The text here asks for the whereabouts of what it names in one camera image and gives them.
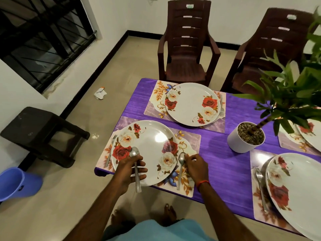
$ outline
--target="wall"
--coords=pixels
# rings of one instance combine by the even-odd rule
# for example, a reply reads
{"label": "wall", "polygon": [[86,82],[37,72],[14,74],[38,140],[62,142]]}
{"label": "wall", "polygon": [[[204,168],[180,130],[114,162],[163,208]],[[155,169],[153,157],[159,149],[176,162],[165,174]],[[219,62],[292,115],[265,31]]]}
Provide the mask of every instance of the wall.
{"label": "wall", "polygon": [[[85,9],[92,9],[99,26],[100,40],[92,43],[83,54],[59,77],[63,82],[48,99],[0,60],[0,131],[26,106],[60,114],[98,65],[126,32],[126,13],[121,0],[87,0]],[[18,166],[28,151],[0,137],[0,172]]]}
{"label": "wall", "polygon": [[[163,34],[170,0],[129,0],[128,29]],[[210,0],[209,32],[218,42],[243,44],[256,31],[267,8],[279,7],[313,12],[321,0]],[[312,45],[305,52],[311,53]]]}

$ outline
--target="potted plant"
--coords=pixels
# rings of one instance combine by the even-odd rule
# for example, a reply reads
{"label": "potted plant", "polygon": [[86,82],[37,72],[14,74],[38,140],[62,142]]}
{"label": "potted plant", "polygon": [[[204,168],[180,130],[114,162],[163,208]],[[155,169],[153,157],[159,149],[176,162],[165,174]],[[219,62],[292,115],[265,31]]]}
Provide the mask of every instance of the potted plant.
{"label": "potted plant", "polygon": [[[314,12],[315,22],[311,25],[321,25],[321,16],[317,10]],[[298,79],[294,81],[290,63],[283,66],[274,50],[273,58],[261,58],[278,65],[282,72],[261,71],[265,89],[253,81],[246,81],[259,91],[259,95],[235,94],[234,96],[252,99],[257,102],[255,110],[262,110],[260,118],[265,118],[259,124],[251,122],[240,123],[228,136],[227,142],[230,148],[239,153],[245,153],[261,145],[265,141],[262,127],[273,121],[275,136],[278,135],[279,127],[287,133],[294,133],[289,121],[309,129],[307,119],[321,121],[321,36],[308,33],[307,38],[314,42],[312,55],[309,61],[303,56],[302,67]]]}

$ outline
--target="red bracelet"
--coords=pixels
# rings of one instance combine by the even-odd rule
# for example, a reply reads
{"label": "red bracelet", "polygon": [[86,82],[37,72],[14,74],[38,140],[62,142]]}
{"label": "red bracelet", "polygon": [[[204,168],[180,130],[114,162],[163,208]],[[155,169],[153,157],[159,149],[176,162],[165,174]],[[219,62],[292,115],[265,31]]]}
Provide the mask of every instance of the red bracelet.
{"label": "red bracelet", "polygon": [[204,183],[204,182],[206,182],[206,183],[208,183],[209,185],[211,185],[210,184],[210,182],[209,181],[207,181],[207,180],[203,180],[203,181],[201,181],[201,182],[199,182],[197,185],[196,185],[196,188],[197,188],[197,190],[199,191],[199,187],[200,187],[200,185],[202,184],[202,183]]}

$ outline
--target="floral plate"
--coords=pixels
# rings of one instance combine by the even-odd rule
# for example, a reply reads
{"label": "floral plate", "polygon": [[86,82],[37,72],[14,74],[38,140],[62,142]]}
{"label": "floral plate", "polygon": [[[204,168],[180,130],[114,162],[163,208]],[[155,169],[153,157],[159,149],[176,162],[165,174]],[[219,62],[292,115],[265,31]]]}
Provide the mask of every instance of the floral plate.
{"label": "floral plate", "polygon": [[129,156],[133,146],[139,149],[148,169],[147,177],[141,180],[142,186],[163,181],[177,164],[179,149],[176,137],[160,122],[142,120],[120,130],[111,148],[110,160],[115,170],[119,161]]}
{"label": "floral plate", "polygon": [[187,126],[204,126],[219,116],[221,103],[208,87],[197,83],[173,86],[165,98],[168,114]]}
{"label": "floral plate", "polygon": [[275,156],[265,181],[280,214],[304,236],[321,241],[321,164],[297,153]]}
{"label": "floral plate", "polygon": [[315,149],[321,151],[321,122],[308,119],[307,120],[310,129],[305,129],[297,125],[297,128],[302,137]]}

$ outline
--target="red rose print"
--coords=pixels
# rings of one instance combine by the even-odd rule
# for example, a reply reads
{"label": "red rose print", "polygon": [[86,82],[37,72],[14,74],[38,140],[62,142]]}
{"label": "red rose print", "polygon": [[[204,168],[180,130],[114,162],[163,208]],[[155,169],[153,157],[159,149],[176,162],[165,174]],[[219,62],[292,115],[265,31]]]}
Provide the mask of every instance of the red rose print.
{"label": "red rose print", "polygon": [[200,124],[205,124],[204,119],[203,119],[202,117],[199,118],[198,122],[199,122]]}
{"label": "red rose print", "polygon": [[302,133],[305,133],[305,134],[313,133],[314,124],[313,123],[308,123],[308,125],[309,125],[310,129],[306,129],[306,128],[302,127],[302,126],[299,126]]}
{"label": "red rose print", "polygon": [[139,133],[139,131],[141,130],[141,128],[137,123],[134,124],[134,130],[135,130],[135,133]]}
{"label": "red rose print", "polygon": [[287,205],[289,204],[289,190],[282,185],[282,187],[275,186],[271,181],[269,181],[269,188],[271,191],[272,198],[276,201],[279,208],[285,210],[287,208]]}
{"label": "red rose print", "polygon": [[170,152],[173,155],[175,155],[178,152],[177,148],[178,148],[178,146],[175,142],[168,140],[164,143],[162,153],[165,154],[166,152]]}
{"label": "red rose print", "polygon": [[131,149],[132,149],[131,146],[128,146],[125,148],[121,146],[121,144],[118,144],[113,151],[113,157],[116,158],[118,161],[120,161],[126,158],[127,156],[129,156]]}
{"label": "red rose print", "polygon": [[203,107],[211,107],[213,109],[217,108],[217,100],[211,98],[211,97],[205,97],[203,100]]}
{"label": "red rose print", "polygon": [[278,163],[282,168],[286,168],[287,163],[283,160],[282,157],[279,156]]}
{"label": "red rose print", "polygon": [[165,105],[168,107],[169,110],[175,108],[177,101],[170,101],[169,99],[165,99]]}

